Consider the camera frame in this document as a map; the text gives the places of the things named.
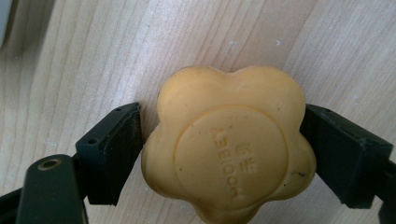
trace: yellow soap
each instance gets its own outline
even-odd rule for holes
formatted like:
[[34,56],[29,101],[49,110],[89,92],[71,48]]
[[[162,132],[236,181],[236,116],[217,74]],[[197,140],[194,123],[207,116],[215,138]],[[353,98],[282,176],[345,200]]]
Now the yellow soap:
[[163,85],[142,172],[206,223],[247,223],[263,203],[303,191],[316,169],[299,129],[304,92],[284,72],[187,67]]

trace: wooden surface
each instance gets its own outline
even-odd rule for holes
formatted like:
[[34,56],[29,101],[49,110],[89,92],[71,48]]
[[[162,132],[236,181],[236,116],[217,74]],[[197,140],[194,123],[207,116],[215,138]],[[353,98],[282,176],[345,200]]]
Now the wooden surface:
[[[281,68],[309,104],[396,144],[393,0],[14,0],[12,10],[0,50],[0,194],[20,188],[34,161],[73,155],[75,142],[119,105],[142,104],[148,137],[161,85],[192,64]],[[251,223],[378,223],[380,205],[347,209],[316,177]],[[140,160],[119,205],[88,212],[91,223],[201,223],[189,204],[148,188]]]

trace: light wood tabletop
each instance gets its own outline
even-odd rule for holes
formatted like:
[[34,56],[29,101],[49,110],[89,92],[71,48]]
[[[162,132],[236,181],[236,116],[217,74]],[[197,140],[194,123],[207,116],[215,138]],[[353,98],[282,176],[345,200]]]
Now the light wood tabletop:
[[[161,85],[188,65],[280,68],[309,104],[396,144],[396,1],[14,0],[0,49],[0,194],[34,161],[73,155],[120,105],[142,105],[147,138]],[[316,176],[250,223],[379,223],[381,203],[348,209]],[[202,223],[147,186],[140,158],[116,207],[86,204],[91,223]]]

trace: flower-shaped lid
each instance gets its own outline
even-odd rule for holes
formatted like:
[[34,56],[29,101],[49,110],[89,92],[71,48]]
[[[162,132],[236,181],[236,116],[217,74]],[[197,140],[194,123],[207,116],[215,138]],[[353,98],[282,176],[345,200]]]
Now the flower-shaped lid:
[[311,182],[315,156],[299,132],[304,109],[302,89],[275,68],[181,69],[160,92],[143,175],[207,223],[246,223],[263,203]]

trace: embossed chinese characters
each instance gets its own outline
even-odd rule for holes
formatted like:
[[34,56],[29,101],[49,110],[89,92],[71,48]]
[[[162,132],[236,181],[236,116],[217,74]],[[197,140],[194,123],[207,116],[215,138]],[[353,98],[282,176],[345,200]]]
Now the embossed chinese characters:
[[304,107],[301,88],[275,68],[184,68],[160,92],[143,175],[207,223],[246,223],[263,203],[311,182],[315,157],[299,133]]

